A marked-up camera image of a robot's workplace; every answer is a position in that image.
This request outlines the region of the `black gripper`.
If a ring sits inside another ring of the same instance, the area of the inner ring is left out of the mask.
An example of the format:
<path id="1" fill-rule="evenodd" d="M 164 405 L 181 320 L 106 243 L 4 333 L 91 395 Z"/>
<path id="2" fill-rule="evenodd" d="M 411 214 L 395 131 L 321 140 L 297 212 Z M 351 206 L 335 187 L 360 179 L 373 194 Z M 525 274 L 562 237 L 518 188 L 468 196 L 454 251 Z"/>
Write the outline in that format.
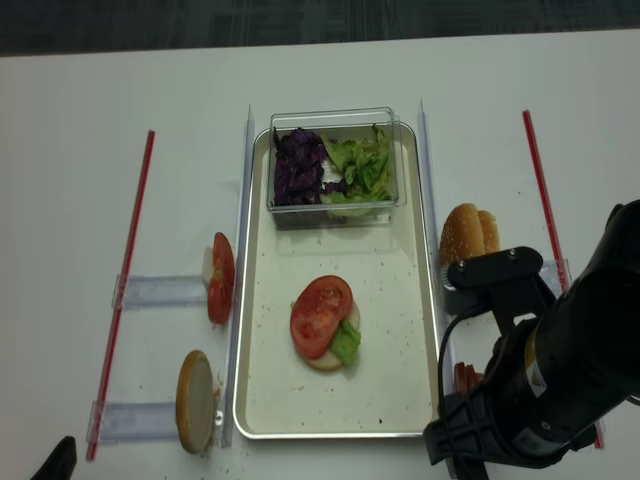
<path id="1" fill-rule="evenodd" d="M 495 355 L 484 378 L 438 400 L 438 418 L 423 432 L 429 461 L 450 461 L 459 479 L 486 479 L 486 463 L 542 469 L 590 445 L 590 427 L 560 429 L 533 395 L 521 358 Z"/>

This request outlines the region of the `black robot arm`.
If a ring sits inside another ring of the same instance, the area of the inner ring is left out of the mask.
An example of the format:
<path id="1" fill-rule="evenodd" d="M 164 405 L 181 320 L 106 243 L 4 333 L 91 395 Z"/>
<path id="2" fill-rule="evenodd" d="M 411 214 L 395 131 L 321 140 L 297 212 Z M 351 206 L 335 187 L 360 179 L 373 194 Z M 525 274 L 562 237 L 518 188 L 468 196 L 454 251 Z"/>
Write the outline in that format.
<path id="1" fill-rule="evenodd" d="M 500 335 L 483 378 L 440 393 L 423 432 L 432 463 L 461 479 L 489 463 L 542 469 L 593 444 L 599 419 L 639 398 L 639 205 L 617 205 L 591 260 L 555 295 L 541 255 L 517 247 L 451 264 L 463 321 L 491 313 Z"/>

